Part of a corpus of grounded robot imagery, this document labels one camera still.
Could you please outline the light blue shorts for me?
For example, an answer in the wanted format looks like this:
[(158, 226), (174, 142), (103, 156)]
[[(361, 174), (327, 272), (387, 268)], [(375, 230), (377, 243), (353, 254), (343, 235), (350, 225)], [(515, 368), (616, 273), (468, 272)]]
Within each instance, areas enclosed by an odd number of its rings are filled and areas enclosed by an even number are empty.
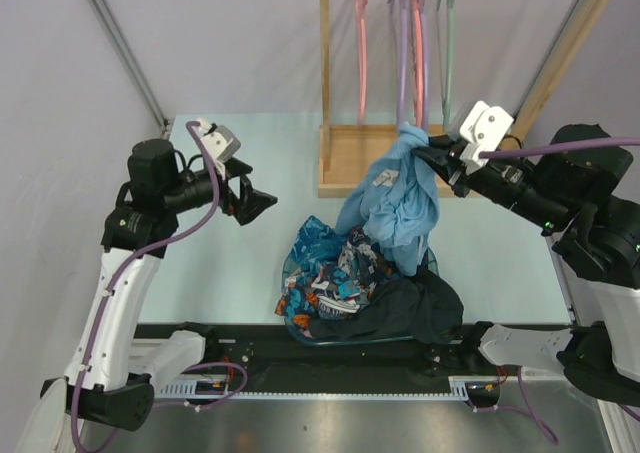
[(413, 154), (428, 145), (424, 130), (401, 125), (388, 152), (344, 201), (334, 227), (340, 235), (360, 227), (405, 276), (417, 273), (440, 216), (436, 174)]

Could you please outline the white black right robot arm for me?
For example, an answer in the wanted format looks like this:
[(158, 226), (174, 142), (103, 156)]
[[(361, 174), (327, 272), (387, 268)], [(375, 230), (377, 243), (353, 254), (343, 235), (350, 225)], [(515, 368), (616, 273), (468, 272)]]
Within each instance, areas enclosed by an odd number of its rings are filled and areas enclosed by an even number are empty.
[(558, 235), (552, 250), (589, 282), (602, 311), (590, 326), (556, 331), (478, 322), (465, 336), (463, 366), (494, 365), (563, 375), (581, 392), (624, 407), (639, 405), (639, 206), (613, 191), (633, 162), (636, 138), (612, 137), (598, 125), (559, 129), (549, 145), (463, 160), (465, 139), (434, 137), (412, 154), (464, 198), (476, 192)]

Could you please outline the sage green hanger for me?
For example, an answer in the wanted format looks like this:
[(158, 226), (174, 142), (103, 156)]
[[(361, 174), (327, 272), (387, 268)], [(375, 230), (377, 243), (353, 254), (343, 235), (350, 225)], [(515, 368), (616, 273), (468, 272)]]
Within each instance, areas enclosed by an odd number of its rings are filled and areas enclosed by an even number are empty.
[(441, 111), (443, 130), (451, 122), (453, 79), (456, 52), (456, 0), (436, 0), (436, 40), (439, 61)]

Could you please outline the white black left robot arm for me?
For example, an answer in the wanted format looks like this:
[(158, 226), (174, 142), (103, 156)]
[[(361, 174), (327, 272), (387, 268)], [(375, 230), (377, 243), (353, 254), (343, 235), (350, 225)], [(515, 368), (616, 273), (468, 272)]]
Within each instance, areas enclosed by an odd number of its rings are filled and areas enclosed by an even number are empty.
[(202, 143), (213, 172), (192, 171), (165, 139), (132, 149), (129, 180), (105, 221), (96, 297), (64, 373), (66, 409), (75, 417), (135, 431), (148, 417), (155, 393), (191, 366), (207, 373), (220, 363), (214, 328), (196, 323), (179, 325), (142, 359), (129, 359), (144, 298), (176, 233), (178, 215), (217, 203), (222, 213), (246, 225), (277, 202), (253, 188), (251, 166), (234, 157), (238, 140), (213, 133)]

